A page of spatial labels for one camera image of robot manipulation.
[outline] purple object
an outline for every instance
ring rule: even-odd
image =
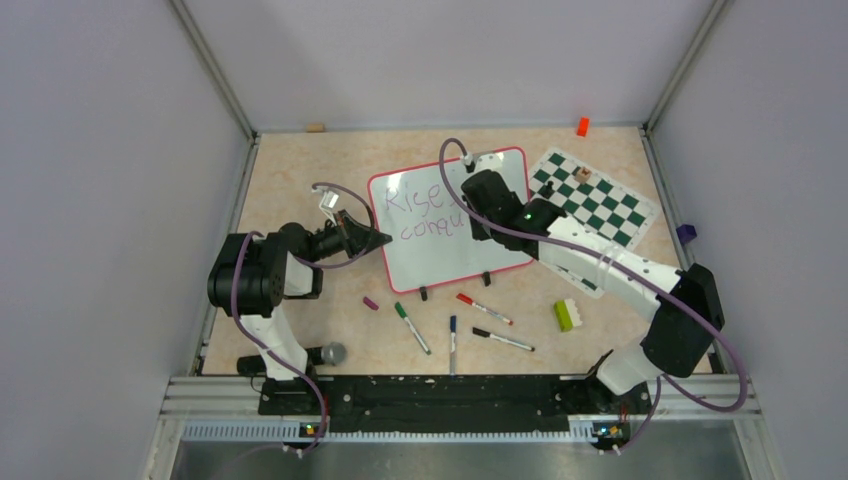
[[[376,303],[374,303],[374,301],[371,300],[368,297],[362,297],[362,303],[364,303],[365,305],[368,305],[368,308],[370,308],[371,310],[379,310],[380,309],[380,306],[377,305]]]
[[[693,225],[689,225],[688,223],[684,223],[683,225],[677,227],[677,238],[680,240],[681,245],[686,245],[691,242],[698,236],[698,232],[695,231],[695,227]]]

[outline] table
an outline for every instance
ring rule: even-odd
[[[532,166],[551,146],[558,146],[659,204],[648,160],[636,127],[593,127],[585,138],[570,128],[515,128],[417,131],[361,131],[266,134],[259,153],[239,224],[239,231],[276,231],[299,222],[314,230],[323,225],[312,194],[316,181],[338,183],[367,197],[366,183],[375,173],[438,160],[441,142],[457,137],[469,151],[520,146]],[[449,150],[450,156],[458,152]],[[367,223],[364,208],[342,198],[355,218]],[[636,248],[639,255],[678,265],[666,219],[661,216]],[[344,254],[324,260],[336,263]],[[507,327],[456,300],[466,293],[515,320]],[[374,300],[372,311],[362,297]],[[583,326],[561,333],[553,314],[554,302],[574,298]],[[425,355],[393,305],[401,301],[432,350]],[[484,287],[469,279],[429,289],[423,302],[417,293],[397,295],[389,289],[383,258],[375,251],[349,267],[324,272],[321,297],[284,301],[281,307],[305,347],[330,341],[343,343],[348,358],[327,374],[446,374],[449,359],[450,315],[458,316],[457,373],[533,374],[583,373],[612,348],[641,337],[648,323],[611,294],[593,300],[538,263],[492,275]],[[533,353],[472,335],[479,326],[536,347]],[[204,374],[234,374],[240,356],[256,348],[221,310],[207,349]],[[696,371],[709,372],[706,361]]]

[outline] marker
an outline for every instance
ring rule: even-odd
[[[500,313],[498,313],[494,310],[489,310],[488,308],[484,307],[483,305],[480,305],[479,303],[475,302],[474,300],[471,300],[471,297],[469,297],[467,295],[460,293],[456,296],[456,298],[458,298],[458,299],[462,300],[463,302],[471,305],[472,307],[477,307],[480,310],[483,310],[484,312],[488,313],[489,315],[491,315],[491,316],[493,316],[497,319],[502,320],[507,325],[512,325],[512,320],[504,317],[503,315],[501,315]]]
[[[482,330],[480,328],[476,328],[476,327],[472,328],[471,333],[473,333],[474,335],[477,335],[479,337],[483,337],[483,338],[494,338],[495,340],[507,343],[509,345],[512,345],[513,347],[523,348],[524,350],[527,350],[528,352],[535,352],[536,351],[535,348],[533,348],[529,345],[524,345],[521,342],[516,342],[515,340],[510,340],[508,338],[501,337],[500,335],[495,335],[494,333],[487,332],[487,331]]]
[[[451,376],[456,375],[456,315],[451,315]]]
[[[407,325],[409,325],[409,329],[412,330],[412,334],[415,335],[415,339],[418,340],[418,343],[421,345],[421,348],[424,349],[424,353],[430,355],[430,349],[427,347],[427,344],[424,343],[424,339],[421,338],[421,334],[418,333],[418,330],[415,329],[415,325],[412,324],[412,320],[406,316],[406,312],[403,311],[403,307],[400,305],[400,302],[395,303],[395,310],[397,310],[398,315],[402,318]]]

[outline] blue marker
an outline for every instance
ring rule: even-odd
[[[456,375],[456,315],[451,315],[451,371]]]

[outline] orange object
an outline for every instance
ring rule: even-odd
[[[586,133],[589,132],[589,117],[582,117],[580,119],[580,125],[577,126],[577,136],[585,137]]]

